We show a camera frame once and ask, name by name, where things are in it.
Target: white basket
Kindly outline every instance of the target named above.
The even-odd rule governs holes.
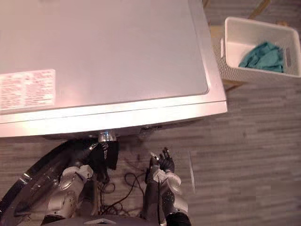
[[[228,17],[224,38],[212,39],[222,78],[234,81],[271,82],[301,77],[299,35],[293,28],[254,20]],[[244,56],[269,41],[284,53],[284,73],[239,67]]]

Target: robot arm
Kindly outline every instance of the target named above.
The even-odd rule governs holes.
[[[174,161],[170,157],[169,150],[164,148],[163,154],[158,158],[152,155],[152,164],[150,164],[150,173],[147,178],[147,188],[143,204],[143,217],[151,218],[154,209],[150,208],[149,203],[156,203],[161,208],[157,210],[161,225],[167,226],[191,226],[187,217],[188,204],[183,198],[180,188],[181,179],[174,174]]]
[[[70,218],[78,204],[79,194],[92,175],[93,170],[89,165],[66,168],[61,176],[58,191],[48,202],[48,210],[42,225]]]

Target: warning label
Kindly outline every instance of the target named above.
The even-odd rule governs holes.
[[[0,74],[0,111],[53,105],[55,70]]]

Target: floor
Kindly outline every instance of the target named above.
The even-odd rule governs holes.
[[[206,9],[212,24],[228,16],[223,7],[243,17],[252,9],[246,4],[234,13],[229,4],[218,2],[212,0],[211,8]],[[256,5],[259,1],[249,2]],[[300,5],[298,0],[290,2]],[[292,20],[298,7],[282,0],[272,4],[259,19],[277,20],[275,15],[283,9],[286,13],[281,19],[299,26],[300,15]],[[167,146],[182,179],[193,225],[301,226],[301,81],[246,84],[227,96],[226,114],[138,137],[121,137],[118,168],[109,172],[116,191],[106,195],[105,201],[113,203],[125,196],[130,187],[124,183],[124,174],[141,173],[148,165],[149,151],[159,153]],[[21,173],[60,143],[0,140],[0,198]],[[140,181],[145,187],[143,177]],[[134,216],[142,206],[142,194],[138,189],[133,192],[123,206]],[[39,221],[25,225],[39,225]]]

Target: teal towel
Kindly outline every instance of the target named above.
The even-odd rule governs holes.
[[[264,42],[252,49],[240,62],[239,67],[283,72],[283,54],[278,46]]]

